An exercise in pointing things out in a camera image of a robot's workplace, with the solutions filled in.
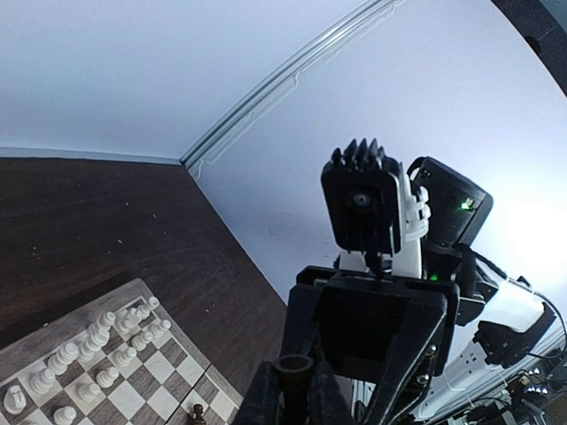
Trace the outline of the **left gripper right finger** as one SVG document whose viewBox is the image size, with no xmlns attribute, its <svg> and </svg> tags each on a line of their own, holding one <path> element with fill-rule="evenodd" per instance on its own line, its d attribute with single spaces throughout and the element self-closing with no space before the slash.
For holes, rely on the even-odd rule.
<svg viewBox="0 0 567 425">
<path fill-rule="evenodd" d="M 347 403 L 330 364 L 315 367 L 309 390 L 309 423 L 315 425 L 348 425 L 353 423 Z"/>
</svg>

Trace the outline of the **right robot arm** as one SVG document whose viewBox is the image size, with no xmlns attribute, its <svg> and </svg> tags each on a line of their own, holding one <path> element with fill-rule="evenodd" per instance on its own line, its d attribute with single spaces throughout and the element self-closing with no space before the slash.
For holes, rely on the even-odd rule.
<svg viewBox="0 0 567 425">
<path fill-rule="evenodd" d="M 561 317 L 471 243 L 493 198 L 430 157 L 336 150 L 322 188 L 340 254 L 291 289 L 274 424 L 447 424 L 542 398 L 494 394 Z"/>
</svg>

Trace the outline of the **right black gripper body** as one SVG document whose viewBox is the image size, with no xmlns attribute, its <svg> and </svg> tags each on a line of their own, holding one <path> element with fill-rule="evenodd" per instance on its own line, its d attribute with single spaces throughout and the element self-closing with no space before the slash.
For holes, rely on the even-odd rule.
<svg viewBox="0 0 567 425">
<path fill-rule="evenodd" d="M 373 383 L 363 423 L 398 424 L 443 372 L 459 296 L 454 282 L 306 267 L 289 293 L 280 353 Z"/>
</svg>

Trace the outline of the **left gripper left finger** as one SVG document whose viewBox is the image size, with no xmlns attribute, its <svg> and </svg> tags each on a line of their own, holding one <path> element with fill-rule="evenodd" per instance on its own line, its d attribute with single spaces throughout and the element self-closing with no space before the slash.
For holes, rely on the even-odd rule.
<svg viewBox="0 0 567 425">
<path fill-rule="evenodd" d="M 277 424 L 279 397 L 276 371 L 270 362 L 264 361 L 259 364 L 232 424 Z"/>
</svg>

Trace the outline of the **dark rook piece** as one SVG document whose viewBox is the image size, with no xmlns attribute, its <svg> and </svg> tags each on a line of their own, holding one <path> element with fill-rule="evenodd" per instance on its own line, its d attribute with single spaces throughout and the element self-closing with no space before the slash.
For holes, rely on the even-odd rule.
<svg viewBox="0 0 567 425">
<path fill-rule="evenodd" d="M 276 359 L 278 387 L 283 402 L 281 424 L 304 424 L 309 412 L 309 390 L 314 373 L 314 361 L 307 355 L 289 354 Z"/>
</svg>

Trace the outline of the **dark pawn mid board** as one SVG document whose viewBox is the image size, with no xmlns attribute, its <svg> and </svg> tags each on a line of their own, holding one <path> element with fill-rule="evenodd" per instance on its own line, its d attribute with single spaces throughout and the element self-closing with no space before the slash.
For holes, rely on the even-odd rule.
<svg viewBox="0 0 567 425">
<path fill-rule="evenodd" d="M 194 404 L 191 408 L 191 425 L 206 425 L 206 420 L 204 419 L 204 408 L 201 404 Z"/>
</svg>

